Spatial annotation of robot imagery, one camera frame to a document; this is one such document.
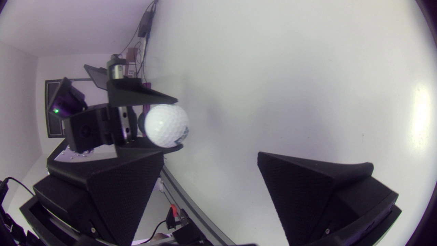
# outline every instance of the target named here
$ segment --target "black frame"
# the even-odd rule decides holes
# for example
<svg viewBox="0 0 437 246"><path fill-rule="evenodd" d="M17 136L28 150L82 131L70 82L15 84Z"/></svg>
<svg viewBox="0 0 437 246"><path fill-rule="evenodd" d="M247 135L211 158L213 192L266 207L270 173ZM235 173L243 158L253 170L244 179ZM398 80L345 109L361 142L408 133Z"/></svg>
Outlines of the black frame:
<svg viewBox="0 0 437 246"><path fill-rule="evenodd" d="M90 78L79 78L79 79L70 79L71 81L92 81ZM45 125L46 125L46 129L47 129L47 137L48 138L64 138L65 134L64 134L64 130L62 128L62 120L56 118L55 116L51 115L48 111L47 111L47 107L50 103L50 98L48 98L48 85L49 84L60 84L61 80L60 79L55 79L55 80L46 80L44 83L44 111L45 111ZM61 128L61 132L62 134L52 134L50 132L50 119L57 119L59 121L59 127Z"/></svg>

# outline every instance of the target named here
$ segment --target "white wall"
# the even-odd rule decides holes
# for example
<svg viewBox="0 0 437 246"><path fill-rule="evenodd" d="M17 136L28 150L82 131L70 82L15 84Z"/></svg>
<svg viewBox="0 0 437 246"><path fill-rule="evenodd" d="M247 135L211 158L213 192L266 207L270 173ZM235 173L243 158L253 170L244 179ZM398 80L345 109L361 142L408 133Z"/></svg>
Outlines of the white wall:
<svg viewBox="0 0 437 246"><path fill-rule="evenodd" d="M33 163L33 165L30 166L29 172L27 172L26 176L23 177L21 180L21 182L25 186L27 186L32 192L34 192L32 188L33 185L43 179L45 176L47 176L47 157L47 154L40 155L39 158ZM10 202L10 209L8 210L9 215L11 215L11 217L17 224L23 227L25 233L27 232L27 230L33 230L22 215L20 207L23 206L23 204L26 203L30 198L31 195L28 191L22 188L18 189L15 192L12 201Z"/></svg>
<svg viewBox="0 0 437 246"><path fill-rule="evenodd" d="M84 64L94 67L106 67L106 62L111 58L110 54L87 54L87 55L67 55L67 56L49 56L40 57L36 69L36 100L35 111L38 122L38 134L43 153L51 153L53 149L61 142L61 138L48 138L45 123L44 108L44 82L45 80L67 78L89 78L83 68ZM80 84L90 84L93 82L80 82ZM92 105L96 101L103 100L102 94L96 94L96 98L88 96L87 102Z"/></svg>
<svg viewBox="0 0 437 246"><path fill-rule="evenodd" d="M287 241L257 168L267 151L373 162L405 245L437 180L437 52L411 0L160 1L148 81L190 118L166 165L234 242Z"/></svg>
<svg viewBox="0 0 437 246"><path fill-rule="evenodd" d="M0 42L1 180L8 176L22 180L41 154L34 108L37 61L36 56ZM6 211L18 187L14 181L8 186Z"/></svg>

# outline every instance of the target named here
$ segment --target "golf ball dimples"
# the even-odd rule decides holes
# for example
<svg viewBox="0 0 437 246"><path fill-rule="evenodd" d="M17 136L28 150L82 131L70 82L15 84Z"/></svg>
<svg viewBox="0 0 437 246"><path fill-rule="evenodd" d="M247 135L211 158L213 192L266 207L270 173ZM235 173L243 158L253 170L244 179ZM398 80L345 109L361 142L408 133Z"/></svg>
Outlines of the golf ball dimples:
<svg viewBox="0 0 437 246"><path fill-rule="evenodd" d="M146 115L144 124L147 137L156 145L171 148L187 137L188 116L185 111L171 104L159 104Z"/></svg>

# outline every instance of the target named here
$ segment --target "black textured surface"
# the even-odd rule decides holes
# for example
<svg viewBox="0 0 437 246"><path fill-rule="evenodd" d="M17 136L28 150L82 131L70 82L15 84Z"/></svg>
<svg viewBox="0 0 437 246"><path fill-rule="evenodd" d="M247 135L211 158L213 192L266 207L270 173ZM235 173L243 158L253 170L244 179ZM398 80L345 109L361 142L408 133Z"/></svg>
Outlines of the black textured surface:
<svg viewBox="0 0 437 246"><path fill-rule="evenodd" d="M111 107L144 104L173 104L177 99L145 87L141 79L125 78L108 81L108 101Z"/></svg>
<svg viewBox="0 0 437 246"><path fill-rule="evenodd" d="M336 188L373 171L371 163L342 165L263 152L258 167L290 245L308 241Z"/></svg>
<svg viewBox="0 0 437 246"><path fill-rule="evenodd" d="M162 152L81 163L49 158L51 175L87 190L117 245L130 245L162 166Z"/></svg>

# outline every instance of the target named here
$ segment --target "golf ball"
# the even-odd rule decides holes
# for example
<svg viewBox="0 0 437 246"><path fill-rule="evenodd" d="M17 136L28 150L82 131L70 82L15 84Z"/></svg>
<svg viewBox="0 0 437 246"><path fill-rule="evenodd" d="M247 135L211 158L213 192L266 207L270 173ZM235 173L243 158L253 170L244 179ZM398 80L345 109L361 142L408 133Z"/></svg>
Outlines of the golf ball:
<svg viewBox="0 0 437 246"><path fill-rule="evenodd" d="M159 104L146 115L147 137L163 148L174 147L187 137L189 121L186 112L174 104Z"/></svg>

